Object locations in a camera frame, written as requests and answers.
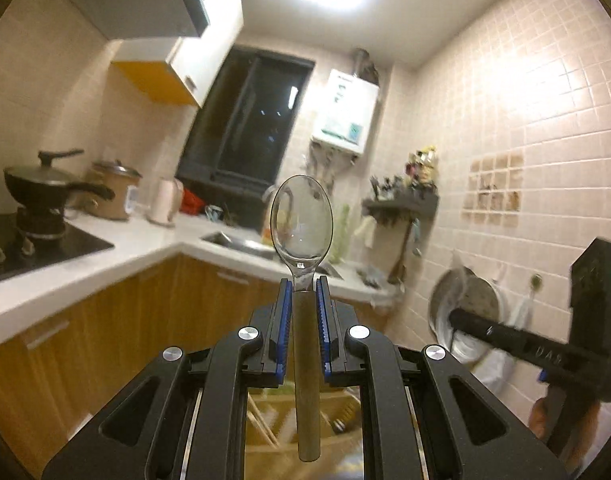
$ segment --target countertop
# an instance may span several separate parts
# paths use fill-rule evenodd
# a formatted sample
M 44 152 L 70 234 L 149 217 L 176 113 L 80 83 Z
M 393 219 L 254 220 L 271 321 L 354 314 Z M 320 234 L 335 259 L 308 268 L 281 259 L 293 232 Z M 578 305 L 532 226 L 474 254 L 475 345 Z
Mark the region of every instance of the countertop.
M 217 231 L 259 240 L 256 232 L 215 224 L 204 217 L 180 214 L 174 228 L 156 226 L 139 216 L 133 216 L 128 222 L 115 222 L 81 214 L 69 222 L 113 243 L 114 248 L 0 282 L 0 343 L 71 304 L 179 253 L 270 282 L 290 277 L 289 270 L 280 262 L 202 240 Z M 392 290 L 365 286 L 351 266 L 334 268 L 343 277 L 342 280 L 328 278 L 334 296 L 350 302 L 393 303 Z

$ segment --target wall cabinet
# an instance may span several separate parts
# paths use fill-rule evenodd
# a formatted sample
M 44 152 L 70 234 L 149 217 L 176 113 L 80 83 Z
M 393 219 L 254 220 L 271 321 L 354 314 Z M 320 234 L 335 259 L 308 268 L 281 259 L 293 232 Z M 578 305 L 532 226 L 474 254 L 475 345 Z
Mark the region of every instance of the wall cabinet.
M 203 106 L 243 26 L 240 0 L 204 0 L 210 24 L 200 38 L 125 40 L 112 63 L 153 100 Z
M 74 304 L 0 345 L 1 436 L 40 478 L 77 428 L 159 352 L 213 346 L 278 290 L 179 255 Z M 382 330 L 383 318 L 355 306 L 361 323 Z

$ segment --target blue gripper pad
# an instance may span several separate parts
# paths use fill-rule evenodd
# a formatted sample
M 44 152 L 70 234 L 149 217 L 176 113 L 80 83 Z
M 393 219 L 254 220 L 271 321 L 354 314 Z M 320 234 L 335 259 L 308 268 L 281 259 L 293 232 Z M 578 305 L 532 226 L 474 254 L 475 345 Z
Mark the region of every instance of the blue gripper pad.
M 276 378 L 283 384 L 285 370 L 287 369 L 287 346 L 290 341 L 290 322 L 292 320 L 292 282 L 287 281 L 285 294 L 281 305 L 281 319 L 276 338 Z
M 328 330 L 328 315 L 325 310 L 325 299 L 323 297 L 323 286 L 321 278 L 316 280 L 316 317 L 319 321 L 319 345 L 321 346 L 321 368 L 326 381 L 332 373 L 330 362 L 330 332 Z

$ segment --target transparent spoon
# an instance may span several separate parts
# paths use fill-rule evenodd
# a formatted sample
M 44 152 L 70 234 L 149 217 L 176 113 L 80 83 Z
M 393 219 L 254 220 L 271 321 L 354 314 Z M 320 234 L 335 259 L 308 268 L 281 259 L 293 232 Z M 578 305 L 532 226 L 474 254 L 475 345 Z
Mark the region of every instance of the transparent spoon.
M 332 243 L 332 207 L 323 188 L 309 176 L 288 178 L 276 192 L 270 229 L 274 248 L 292 272 L 292 352 L 296 389 L 299 458 L 321 455 L 319 385 L 321 354 L 313 290 L 314 270 Z

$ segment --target stainless steel sink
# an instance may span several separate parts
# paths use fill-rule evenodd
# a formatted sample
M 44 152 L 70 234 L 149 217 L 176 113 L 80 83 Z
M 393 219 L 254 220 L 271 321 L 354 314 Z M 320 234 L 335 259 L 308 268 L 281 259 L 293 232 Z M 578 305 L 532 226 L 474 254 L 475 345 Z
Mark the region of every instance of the stainless steel sink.
M 225 247 L 227 249 L 239 251 L 240 253 L 260 256 L 266 260 L 272 260 L 275 262 L 281 261 L 281 258 L 279 258 L 278 254 L 274 250 L 274 247 L 266 246 L 253 240 L 246 240 L 245 238 L 239 238 L 223 232 L 211 233 L 205 235 L 201 239 L 212 244 L 220 245 L 221 247 Z M 341 275 L 336 272 L 334 267 L 327 262 L 323 262 L 320 264 L 320 266 L 316 267 L 316 272 L 329 276 L 330 278 L 337 278 L 339 280 L 343 279 Z

